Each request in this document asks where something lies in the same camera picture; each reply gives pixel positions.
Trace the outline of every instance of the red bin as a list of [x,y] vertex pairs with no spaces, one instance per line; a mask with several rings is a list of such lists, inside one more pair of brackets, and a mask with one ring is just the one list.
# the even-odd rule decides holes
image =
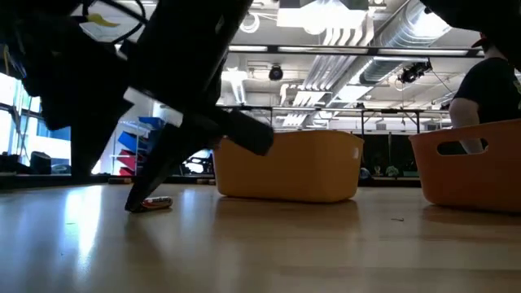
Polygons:
[[[485,152],[441,155],[438,146],[482,138]],[[425,198],[454,208],[521,212],[521,120],[449,129],[409,138]]]

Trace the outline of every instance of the person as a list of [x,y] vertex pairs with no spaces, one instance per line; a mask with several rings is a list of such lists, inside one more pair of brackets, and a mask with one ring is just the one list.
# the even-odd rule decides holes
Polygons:
[[[450,103],[454,128],[521,118],[521,84],[514,66],[484,34],[472,47],[483,47],[485,59],[465,76]],[[467,154],[484,151],[477,138],[461,141]]]

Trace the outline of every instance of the wooden floor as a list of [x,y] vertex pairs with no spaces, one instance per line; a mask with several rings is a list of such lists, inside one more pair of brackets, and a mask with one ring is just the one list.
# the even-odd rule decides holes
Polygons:
[[430,207],[420,189],[334,205],[162,186],[169,212],[129,215],[129,186],[0,195],[0,291],[521,291],[521,217]]

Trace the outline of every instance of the security camera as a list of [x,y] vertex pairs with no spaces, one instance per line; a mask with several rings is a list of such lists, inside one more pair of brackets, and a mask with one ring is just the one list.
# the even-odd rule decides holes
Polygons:
[[280,68],[280,65],[273,65],[269,71],[269,79],[271,81],[280,81],[283,77],[284,72],[282,71],[282,68]]

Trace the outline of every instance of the bin handle hole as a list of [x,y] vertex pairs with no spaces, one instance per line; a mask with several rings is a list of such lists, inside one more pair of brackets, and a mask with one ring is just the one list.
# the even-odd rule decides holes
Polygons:
[[352,158],[355,160],[358,160],[359,157],[360,157],[360,149],[358,149],[358,147],[355,147],[353,150],[353,153],[352,153]]
[[[471,154],[467,154],[465,148],[462,145],[462,142],[468,142],[470,144],[476,144],[481,142],[481,146],[483,147],[482,151],[474,152]],[[466,139],[464,141],[452,141],[452,142],[442,142],[437,147],[438,154],[440,155],[480,155],[488,150],[488,142],[483,138],[471,138]]]

